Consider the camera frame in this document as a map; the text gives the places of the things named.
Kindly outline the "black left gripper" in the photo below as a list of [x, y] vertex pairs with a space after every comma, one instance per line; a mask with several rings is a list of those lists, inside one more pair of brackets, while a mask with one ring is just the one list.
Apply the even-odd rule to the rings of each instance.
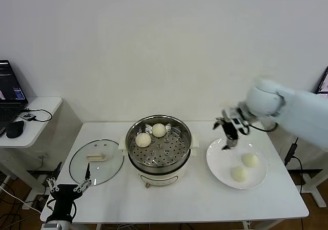
[[47, 178], [47, 183], [50, 189], [51, 200], [47, 202], [47, 206], [53, 201], [55, 202], [52, 208], [52, 214], [47, 217], [47, 221], [73, 221], [75, 218], [77, 207], [75, 200], [81, 197], [81, 192], [85, 192], [91, 185], [92, 180], [90, 172], [90, 164], [88, 163], [85, 178], [79, 185], [76, 184], [59, 184], [56, 181], [61, 171], [62, 163], [60, 162], [51, 176]]

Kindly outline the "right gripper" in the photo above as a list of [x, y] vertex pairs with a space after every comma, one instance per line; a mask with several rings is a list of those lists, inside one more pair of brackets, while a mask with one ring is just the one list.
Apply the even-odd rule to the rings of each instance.
[[240, 108], [225, 108], [222, 110], [223, 117], [216, 118], [214, 122], [214, 129], [222, 126], [227, 138], [226, 145], [222, 150], [234, 149], [235, 146], [237, 146], [238, 133], [235, 128], [246, 128], [249, 126], [249, 123], [245, 120], [240, 111]]

